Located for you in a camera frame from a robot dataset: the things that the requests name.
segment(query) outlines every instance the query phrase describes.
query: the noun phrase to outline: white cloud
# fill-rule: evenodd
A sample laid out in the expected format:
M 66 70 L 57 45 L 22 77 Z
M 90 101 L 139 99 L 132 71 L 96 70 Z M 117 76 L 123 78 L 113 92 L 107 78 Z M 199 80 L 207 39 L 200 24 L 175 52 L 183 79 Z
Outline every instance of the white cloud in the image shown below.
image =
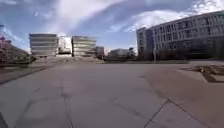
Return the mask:
M 39 15 L 39 12 L 36 12 L 36 13 L 35 13 L 35 16 L 38 16 L 38 15 Z
M 22 39 L 21 37 L 15 35 L 10 29 L 4 27 L 2 29 L 3 34 L 12 40 L 12 42 L 16 42 L 17 46 L 19 48 L 22 48 L 24 50 L 27 50 L 29 47 L 27 46 L 27 44 L 25 43 L 26 41 L 24 39 Z
M 16 5 L 17 3 L 15 0 L 0 0 L 0 4 Z
M 58 0 L 55 3 L 55 17 L 44 31 L 68 33 L 82 22 L 109 6 L 123 0 Z
M 45 19 L 50 19 L 53 16 L 53 11 L 42 14 Z
M 135 31 L 141 27 L 152 27 L 164 22 L 180 19 L 189 15 L 188 12 L 175 12 L 171 10 L 156 10 L 141 13 L 132 17 L 134 24 L 125 29 L 125 31 Z
M 145 0 L 145 3 L 148 6 L 153 6 L 156 4 L 172 4 L 172 3 L 176 3 L 176 2 L 181 2 L 184 0 Z
M 184 11 L 173 11 L 173 10 L 154 10 L 147 11 L 135 15 L 124 21 L 124 23 L 129 23 L 129 26 L 116 26 L 116 30 L 124 30 L 125 32 L 135 31 L 141 27 L 152 27 L 161 23 L 169 22 L 172 20 L 177 20 L 191 15 L 198 15 L 202 13 L 214 12 L 224 10 L 224 0 L 198 0 L 193 3 L 190 8 Z

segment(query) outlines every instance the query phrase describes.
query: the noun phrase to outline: pavement joint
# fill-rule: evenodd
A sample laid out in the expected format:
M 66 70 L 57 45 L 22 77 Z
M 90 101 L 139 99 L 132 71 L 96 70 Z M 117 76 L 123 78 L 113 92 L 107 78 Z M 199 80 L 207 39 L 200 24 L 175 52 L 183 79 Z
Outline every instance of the pavement joint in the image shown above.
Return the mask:
M 163 107 L 169 103 L 169 100 L 167 99 L 162 105 L 161 107 L 153 114 L 153 116 L 149 119 L 149 121 L 144 125 L 144 128 L 146 128 L 152 121 L 153 119 L 159 114 L 159 112 L 163 109 Z
M 200 121 L 199 119 L 197 119 L 196 117 L 194 117 L 193 115 L 191 115 L 190 113 L 188 113 L 186 110 L 184 110 L 182 107 L 180 107 L 178 104 L 176 104 L 175 102 L 173 102 L 170 99 L 167 99 L 170 103 L 174 104 L 176 107 L 178 107 L 179 109 L 181 109 L 183 112 L 187 113 L 190 117 L 192 117 L 193 119 L 197 120 L 198 122 L 200 122 L 201 124 L 203 124 L 205 127 L 210 128 L 208 125 L 206 125 L 204 122 Z
M 21 120 L 23 119 L 23 116 L 25 116 L 26 112 L 29 110 L 29 108 L 31 107 L 31 105 L 34 103 L 34 101 L 30 100 L 26 107 L 23 109 L 23 111 L 21 112 L 19 118 L 17 119 L 14 128 L 17 127 L 17 125 L 21 122 Z
M 64 102 L 65 102 L 66 115 L 67 115 L 67 117 L 68 117 L 68 119 L 69 119 L 70 127 L 71 127 L 71 128 L 75 128 L 75 125 L 74 125 L 74 123 L 72 122 L 72 117 L 71 117 L 71 115 L 69 114 L 68 98 L 67 98 L 66 94 L 64 93 L 63 79 L 60 80 L 60 90 L 61 90 L 61 96 L 63 97 Z

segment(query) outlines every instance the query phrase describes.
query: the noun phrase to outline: white building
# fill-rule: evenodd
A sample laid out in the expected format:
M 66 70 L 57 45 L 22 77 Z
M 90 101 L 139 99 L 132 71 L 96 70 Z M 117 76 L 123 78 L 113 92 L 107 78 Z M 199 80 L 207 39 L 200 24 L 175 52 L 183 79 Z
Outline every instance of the white building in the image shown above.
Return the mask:
M 151 41 L 157 53 L 164 50 L 186 49 L 202 45 L 218 48 L 224 40 L 224 11 L 187 17 L 149 29 L 142 28 L 137 30 L 137 34 L 139 54 L 147 54 L 145 43 L 150 42 L 146 41 L 150 36 L 153 37 Z
M 72 54 L 72 38 L 68 36 L 58 37 L 59 54 Z

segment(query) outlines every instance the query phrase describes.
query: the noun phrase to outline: blue sky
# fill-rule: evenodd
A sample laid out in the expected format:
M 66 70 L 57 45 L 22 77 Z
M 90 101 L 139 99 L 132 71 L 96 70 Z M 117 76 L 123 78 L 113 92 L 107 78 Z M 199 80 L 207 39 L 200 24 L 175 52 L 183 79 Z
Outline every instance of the blue sky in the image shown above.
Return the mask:
M 0 0 L 0 24 L 29 50 L 29 33 L 87 35 L 109 49 L 136 46 L 135 30 L 224 9 L 224 0 Z

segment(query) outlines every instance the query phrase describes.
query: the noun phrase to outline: lamp post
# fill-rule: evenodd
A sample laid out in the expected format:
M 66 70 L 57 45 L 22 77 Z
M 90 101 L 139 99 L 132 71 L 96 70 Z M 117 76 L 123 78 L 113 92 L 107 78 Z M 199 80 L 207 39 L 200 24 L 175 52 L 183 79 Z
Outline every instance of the lamp post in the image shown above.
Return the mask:
M 153 55 L 154 55 L 154 62 L 156 62 L 156 47 L 155 48 L 153 48 Z

